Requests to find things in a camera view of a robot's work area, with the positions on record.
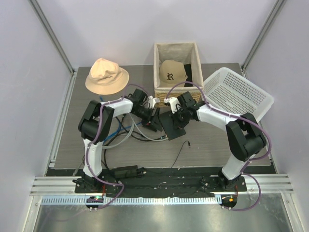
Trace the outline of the aluminium frame rail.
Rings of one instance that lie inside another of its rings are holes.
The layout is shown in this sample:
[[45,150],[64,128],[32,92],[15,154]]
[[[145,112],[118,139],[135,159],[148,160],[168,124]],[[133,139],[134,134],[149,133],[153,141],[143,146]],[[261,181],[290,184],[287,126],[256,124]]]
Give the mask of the aluminium frame rail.
[[91,192],[83,188],[77,188],[76,177],[36,177],[30,194],[32,196],[42,196],[43,204],[86,204],[96,205],[112,202],[113,205],[168,205],[168,204],[217,204],[228,197],[236,197],[241,194],[287,194],[293,193],[293,187],[289,177],[285,174],[274,174],[279,177],[279,183],[274,185],[273,189],[260,188],[260,185],[250,190],[229,191],[229,192],[202,192],[189,191],[175,192],[167,194],[161,189],[152,194],[142,194],[141,192],[129,192],[124,190],[119,196],[117,195],[120,186],[102,187],[97,192]]

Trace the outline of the white perforated plastic basket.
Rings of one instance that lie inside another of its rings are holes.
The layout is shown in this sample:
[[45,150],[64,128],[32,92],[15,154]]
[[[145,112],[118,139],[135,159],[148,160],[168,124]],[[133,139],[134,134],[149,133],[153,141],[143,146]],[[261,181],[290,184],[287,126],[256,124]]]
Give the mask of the white perforated plastic basket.
[[212,106],[232,114],[251,113],[257,122],[274,103],[270,94],[226,67],[206,78],[203,92]]

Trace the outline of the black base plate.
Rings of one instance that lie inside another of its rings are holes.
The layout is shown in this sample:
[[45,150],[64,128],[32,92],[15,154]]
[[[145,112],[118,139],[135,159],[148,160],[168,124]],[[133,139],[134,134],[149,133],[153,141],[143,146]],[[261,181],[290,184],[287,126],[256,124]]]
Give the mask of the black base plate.
[[141,192],[152,194],[156,190],[162,190],[167,194],[175,192],[188,193],[189,191],[202,192],[244,192],[260,185],[260,188],[273,189],[279,183],[279,177],[275,175],[248,175],[240,176],[235,182],[224,181],[211,173],[207,168],[139,168],[130,169],[126,174],[116,174],[116,170],[104,170],[99,178],[107,182],[120,181],[125,185],[126,193]]

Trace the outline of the beige bucket hat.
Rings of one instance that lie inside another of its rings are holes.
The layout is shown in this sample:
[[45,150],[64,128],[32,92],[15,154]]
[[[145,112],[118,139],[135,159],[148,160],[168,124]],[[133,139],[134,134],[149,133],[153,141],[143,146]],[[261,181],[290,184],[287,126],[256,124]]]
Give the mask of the beige bucket hat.
[[85,87],[98,95],[112,95],[123,90],[128,82],[128,71],[113,61],[99,58],[89,71]]

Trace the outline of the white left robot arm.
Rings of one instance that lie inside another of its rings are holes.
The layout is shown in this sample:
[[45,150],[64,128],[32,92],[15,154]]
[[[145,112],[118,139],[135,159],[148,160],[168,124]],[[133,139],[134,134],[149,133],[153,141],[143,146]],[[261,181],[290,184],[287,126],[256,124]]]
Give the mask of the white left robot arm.
[[102,173],[101,156],[103,144],[109,135],[112,120],[120,115],[133,114],[143,127],[162,131],[159,122],[159,98],[149,96],[141,89],[113,101],[91,101],[78,125],[84,142],[85,157],[82,177],[75,181],[77,188],[93,193],[99,192],[105,182],[98,176]]

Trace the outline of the tan baseball cap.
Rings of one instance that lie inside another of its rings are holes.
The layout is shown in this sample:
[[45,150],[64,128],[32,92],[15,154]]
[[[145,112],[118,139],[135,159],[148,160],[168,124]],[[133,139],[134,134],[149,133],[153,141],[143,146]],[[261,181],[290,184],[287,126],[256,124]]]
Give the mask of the tan baseball cap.
[[165,60],[159,68],[160,87],[173,87],[186,81],[184,64],[174,60]]

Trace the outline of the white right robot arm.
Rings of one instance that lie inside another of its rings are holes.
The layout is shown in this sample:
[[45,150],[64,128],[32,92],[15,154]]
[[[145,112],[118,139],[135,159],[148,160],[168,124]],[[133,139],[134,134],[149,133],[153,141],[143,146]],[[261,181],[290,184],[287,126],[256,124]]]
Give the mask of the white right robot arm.
[[224,191],[235,186],[249,159],[267,144],[251,113],[232,115],[217,109],[206,100],[196,102],[189,92],[176,98],[166,97],[164,103],[171,108],[168,118],[163,120],[167,123],[164,131],[169,140],[185,135],[184,128],[191,120],[212,124],[226,132],[231,156],[218,173],[218,185]]

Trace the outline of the black cloth in basket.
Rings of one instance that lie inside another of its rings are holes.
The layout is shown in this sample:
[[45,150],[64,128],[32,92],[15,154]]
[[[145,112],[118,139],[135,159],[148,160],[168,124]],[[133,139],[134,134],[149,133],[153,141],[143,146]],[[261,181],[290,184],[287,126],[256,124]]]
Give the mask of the black cloth in basket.
[[192,69],[191,69],[191,64],[184,64],[184,69],[185,69],[185,72],[186,72],[186,81],[187,82],[192,82],[193,79],[192,79]]

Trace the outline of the black power adapter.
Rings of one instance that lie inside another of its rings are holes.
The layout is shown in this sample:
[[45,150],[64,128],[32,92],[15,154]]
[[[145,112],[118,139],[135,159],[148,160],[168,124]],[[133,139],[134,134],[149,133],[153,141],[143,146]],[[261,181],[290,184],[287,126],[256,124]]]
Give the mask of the black power adapter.
[[145,174],[146,171],[137,165],[118,167],[113,170],[113,175],[116,179],[142,177]]

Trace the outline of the dark grey network switch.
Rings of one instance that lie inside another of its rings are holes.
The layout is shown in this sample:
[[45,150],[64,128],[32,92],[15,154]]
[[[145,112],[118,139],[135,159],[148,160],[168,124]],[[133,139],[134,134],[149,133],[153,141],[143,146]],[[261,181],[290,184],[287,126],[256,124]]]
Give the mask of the dark grey network switch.
[[171,111],[167,111],[159,115],[159,121],[169,141],[186,135],[185,129],[179,129],[174,125],[171,114]]

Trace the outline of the wicker basket with liner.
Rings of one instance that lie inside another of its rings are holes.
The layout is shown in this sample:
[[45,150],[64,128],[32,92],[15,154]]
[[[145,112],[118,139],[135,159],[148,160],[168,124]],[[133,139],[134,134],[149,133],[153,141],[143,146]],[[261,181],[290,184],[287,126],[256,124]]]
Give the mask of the wicker basket with liner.
[[165,97],[190,92],[198,101],[203,89],[203,74],[195,42],[154,44],[154,95],[165,107]]

